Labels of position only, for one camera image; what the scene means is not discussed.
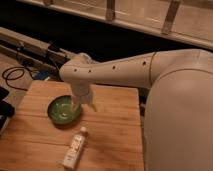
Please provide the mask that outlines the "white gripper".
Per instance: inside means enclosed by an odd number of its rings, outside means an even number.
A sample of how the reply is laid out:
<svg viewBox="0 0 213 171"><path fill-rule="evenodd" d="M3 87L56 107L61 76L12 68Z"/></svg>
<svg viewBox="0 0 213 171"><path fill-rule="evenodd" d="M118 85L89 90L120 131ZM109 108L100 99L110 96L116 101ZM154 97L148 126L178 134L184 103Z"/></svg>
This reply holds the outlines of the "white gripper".
<svg viewBox="0 0 213 171"><path fill-rule="evenodd" d="M93 103L93 93L89 84L72 84L71 91L73 97L71 98L71 111L75 112L80 104L89 104L89 107L97 112L97 108Z"/></svg>

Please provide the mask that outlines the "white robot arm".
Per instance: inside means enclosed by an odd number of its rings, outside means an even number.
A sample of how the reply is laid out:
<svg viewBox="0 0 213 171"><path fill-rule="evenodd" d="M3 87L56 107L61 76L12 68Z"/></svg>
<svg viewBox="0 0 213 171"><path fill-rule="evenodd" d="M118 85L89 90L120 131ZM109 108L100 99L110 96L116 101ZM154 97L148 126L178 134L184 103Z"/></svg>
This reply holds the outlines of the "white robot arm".
<svg viewBox="0 0 213 171"><path fill-rule="evenodd" d="M184 49L95 63L80 53L60 68L76 104L92 84L147 88L145 171L213 171L213 52Z"/></svg>

